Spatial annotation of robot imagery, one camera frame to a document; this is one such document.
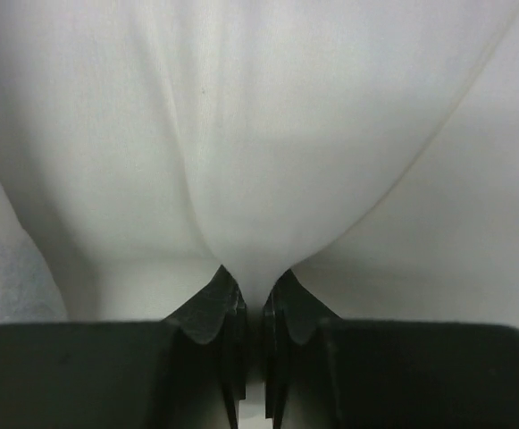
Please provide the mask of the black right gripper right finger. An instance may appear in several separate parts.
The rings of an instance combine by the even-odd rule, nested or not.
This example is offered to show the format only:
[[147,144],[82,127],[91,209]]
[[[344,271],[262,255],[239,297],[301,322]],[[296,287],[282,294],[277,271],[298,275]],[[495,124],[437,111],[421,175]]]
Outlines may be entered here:
[[519,329],[345,319],[286,272],[263,312],[276,428],[519,428]]

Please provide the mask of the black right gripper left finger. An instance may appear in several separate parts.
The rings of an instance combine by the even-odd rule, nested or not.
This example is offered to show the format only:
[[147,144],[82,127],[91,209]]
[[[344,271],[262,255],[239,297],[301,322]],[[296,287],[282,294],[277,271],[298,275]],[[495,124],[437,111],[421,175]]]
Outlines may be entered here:
[[160,321],[0,324],[0,428],[234,428],[246,328],[224,268]]

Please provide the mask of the white pillow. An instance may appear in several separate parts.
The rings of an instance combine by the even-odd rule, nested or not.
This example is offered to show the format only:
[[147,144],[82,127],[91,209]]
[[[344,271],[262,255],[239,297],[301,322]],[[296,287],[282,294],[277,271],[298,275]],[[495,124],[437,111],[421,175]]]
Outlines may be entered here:
[[220,268],[234,428],[286,272],[519,329],[519,1],[0,1],[0,324],[160,321]]

